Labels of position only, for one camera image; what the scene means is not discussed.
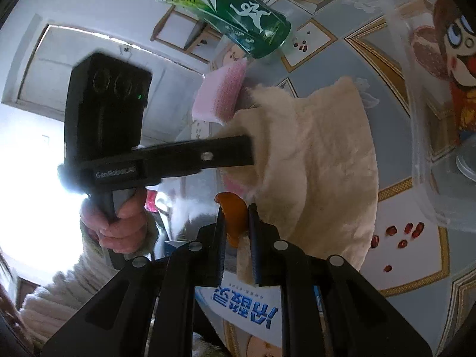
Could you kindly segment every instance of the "bright light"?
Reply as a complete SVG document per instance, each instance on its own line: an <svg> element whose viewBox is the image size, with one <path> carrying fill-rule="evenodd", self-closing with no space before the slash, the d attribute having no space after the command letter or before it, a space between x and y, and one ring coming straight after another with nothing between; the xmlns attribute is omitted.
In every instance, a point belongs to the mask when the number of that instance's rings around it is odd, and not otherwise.
<svg viewBox="0 0 476 357"><path fill-rule="evenodd" d="M62 123L24 115L0 130L0 247L44 280L72 268L82 253L79 206L85 196L67 193L58 179Z"/></svg>
<svg viewBox="0 0 476 357"><path fill-rule="evenodd" d="M125 42L124 40L120 40L120 39L116 39L115 37L109 37L107 35L103 35L103 34L100 34L98 32L90 32L90 31L86 31L84 29L79 29L79 28L73 28L73 27L69 27L69 26L57 26L57 25L53 25L53 24L50 24L45 32L45 34L43 35L43 38L46 36L46 33L48 32L49 28L61 28L61 29L67 29L68 31L75 31L75 32L81 32L81 33L84 33L84 34L89 34L89 35L93 35L93 36L96 36L96 37L100 37L101 39L105 39L105 40L110 40L110 41L113 41L115 43L118 43L118 44L122 44L124 46L128 46L128 47L132 47L134 49L139 49L143 52L147 52L148 54L151 54L151 55L154 55L156 57L158 57L159 59L163 60L163 61L166 61L168 63L172 63L172 64L175 64L175 65L180 65L181 67L187 69L187 70L190 70L190 68L178 63L178 62L175 62L175 61L172 61L170 59L167 59L166 57L163 57L163 56L160 56L158 54L155 54L145 48L142 48L142 47L139 47L138 45L135 45L135 44L130 44L130 43L127 43Z"/></svg>

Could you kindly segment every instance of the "camera lens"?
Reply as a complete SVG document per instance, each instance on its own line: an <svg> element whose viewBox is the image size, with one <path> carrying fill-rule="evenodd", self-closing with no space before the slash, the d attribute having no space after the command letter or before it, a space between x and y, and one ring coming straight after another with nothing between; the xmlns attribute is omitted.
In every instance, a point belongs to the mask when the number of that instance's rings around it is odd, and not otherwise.
<svg viewBox="0 0 476 357"><path fill-rule="evenodd" d="M108 69L97 70L92 80L92 88L97 94L103 94L109 87L111 74Z"/></svg>
<svg viewBox="0 0 476 357"><path fill-rule="evenodd" d="M119 99L127 98L132 91L132 80L124 76L122 73L116 78L114 82L114 92Z"/></svg>

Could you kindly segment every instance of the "cartoon character print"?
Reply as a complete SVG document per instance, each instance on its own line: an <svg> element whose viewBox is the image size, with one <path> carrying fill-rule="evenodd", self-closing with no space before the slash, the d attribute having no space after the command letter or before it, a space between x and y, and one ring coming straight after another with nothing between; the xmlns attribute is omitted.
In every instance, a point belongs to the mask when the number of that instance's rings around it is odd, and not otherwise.
<svg viewBox="0 0 476 357"><path fill-rule="evenodd" d="M437 0L436 37L447 66L460 144L476 132L476 36L453 0Z"/></svg>
<svg viewBox="0 0 476 357"><path fill-rule="evenodd" d="M251 336L248 341L246 357L282 357L283 350L258 337Z"/></svg>

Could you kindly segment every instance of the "hair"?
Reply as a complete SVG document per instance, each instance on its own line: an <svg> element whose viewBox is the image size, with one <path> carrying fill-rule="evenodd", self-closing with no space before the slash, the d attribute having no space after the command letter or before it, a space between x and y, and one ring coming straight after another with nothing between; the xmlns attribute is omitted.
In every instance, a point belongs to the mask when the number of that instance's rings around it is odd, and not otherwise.
<svg viewBox="0 0 476 357"><path fill-rule="evenodd" d="M461 12L453 0L437 0L433 9L433 24L435 25L436 40L444 62L447 61L444 37L451 23L461 17Z"/></svg>

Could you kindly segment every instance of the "green bottle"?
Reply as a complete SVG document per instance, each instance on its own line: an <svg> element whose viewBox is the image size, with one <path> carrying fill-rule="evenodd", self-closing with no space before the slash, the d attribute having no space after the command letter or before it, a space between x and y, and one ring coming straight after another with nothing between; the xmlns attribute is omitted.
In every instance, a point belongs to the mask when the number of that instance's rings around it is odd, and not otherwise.
<svg viewBox="0 0 476 357"><path fill-rule="evenodd" d="M291 31L289 21L261 0L159 1L189 9L255 59L276 50Z"/></svg>

